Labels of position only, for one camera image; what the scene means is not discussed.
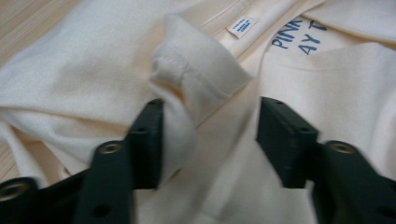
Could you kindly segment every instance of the metal screw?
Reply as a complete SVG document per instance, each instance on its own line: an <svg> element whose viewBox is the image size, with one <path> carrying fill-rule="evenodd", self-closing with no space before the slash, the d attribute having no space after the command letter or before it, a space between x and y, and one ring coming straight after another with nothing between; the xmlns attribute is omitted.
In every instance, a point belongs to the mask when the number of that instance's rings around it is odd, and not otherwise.
<svg viewBox="0 0 396 224"><path fill-rule="evenodd" d="M111 154L120 151L121 145L120 144L109 144L105 145L100 149L100 153L102 154Z"/></svg>
<svg viewBox="0 0 396 224"><path fill-rule="evenodd" d="M4 186L0 189L0 202L17 198L28 189L29 185L24 182Z"/></svg>
<svg viewBox="0 0 396 224"><path fill-rule="evenodd" d="M340 143L332 144L332 149L334 149L337 152L346 153L346 154L353 154L356 151L354 147Z"/></svg>

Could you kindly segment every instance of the garment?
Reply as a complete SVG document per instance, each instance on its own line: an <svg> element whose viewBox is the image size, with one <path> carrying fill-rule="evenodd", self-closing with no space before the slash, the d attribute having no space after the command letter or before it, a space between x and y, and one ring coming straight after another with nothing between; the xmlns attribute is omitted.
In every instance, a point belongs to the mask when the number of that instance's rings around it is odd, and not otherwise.
<svg viewBox="0 0 396 224"><path fill-rule="evenodd" d="M161 97L163 180L155 192L135 192L139 223L314 223L308 192L282 189L254 141L260 96L290 104L322 130L320 140L342 137L368 155L384 144L382 132L394 131L389 46L367 40L316 55L265 53L289 21L326 15L331 7L316 7L322 3L83 1L2 67L1 140L21 173L45 185L51 166L44 169L40 151L75 174L95 146L121 139L143 105ZM247 20L242 36L230 32ZM390 147L379 151L371 158L393 175L383 162Z"/></svg>

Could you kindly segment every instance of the wooden surface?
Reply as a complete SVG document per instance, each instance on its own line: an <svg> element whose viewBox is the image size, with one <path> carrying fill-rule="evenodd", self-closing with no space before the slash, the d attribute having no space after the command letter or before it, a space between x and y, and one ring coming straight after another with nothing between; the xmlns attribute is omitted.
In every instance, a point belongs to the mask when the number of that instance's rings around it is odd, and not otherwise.
<svg viewBox="0 0 396 224"><path fill-rule="evenodd" d="M53 28L79 0L0 0L0 66ZM0 182L17 177L6 143L0 142Z"/></svg>

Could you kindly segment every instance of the clothing tag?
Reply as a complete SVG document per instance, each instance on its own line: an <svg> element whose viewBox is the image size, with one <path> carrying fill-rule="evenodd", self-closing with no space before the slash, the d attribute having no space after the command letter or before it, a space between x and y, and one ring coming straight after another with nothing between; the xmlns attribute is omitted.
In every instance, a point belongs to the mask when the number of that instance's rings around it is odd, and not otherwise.
<svg viewBox="0 0 396 224"><path fill-rule="evenodd" d="M249 17L243 17L236 21L234 24L227 27L227 30L236 35L236 37L241 38L245 33L250 30L250 28L256 23L256 21Z"/></svg>

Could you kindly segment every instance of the white cloth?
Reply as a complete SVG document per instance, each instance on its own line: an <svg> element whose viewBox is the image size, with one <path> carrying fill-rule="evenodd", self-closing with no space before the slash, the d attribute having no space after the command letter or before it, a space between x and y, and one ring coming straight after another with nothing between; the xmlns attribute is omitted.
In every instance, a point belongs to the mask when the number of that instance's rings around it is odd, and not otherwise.
<svg viewBox="0 0 396 224"><path fill-rule="evenodd" d="M83 1L0 70L0 138L21 173L45 184L50 167L35 156L40 150L74 174L161 97L163 183L137 192L140 223L313 223L307 192L282 189L254 141L260 95L287 102L322 130L321 140L355 144L396 176L394 50L367 41L308 56L264 55L283 25L321 3ZM316 20L326 10L304 15ZM256 23L237 38L225 28L242 17Z"/></svg>

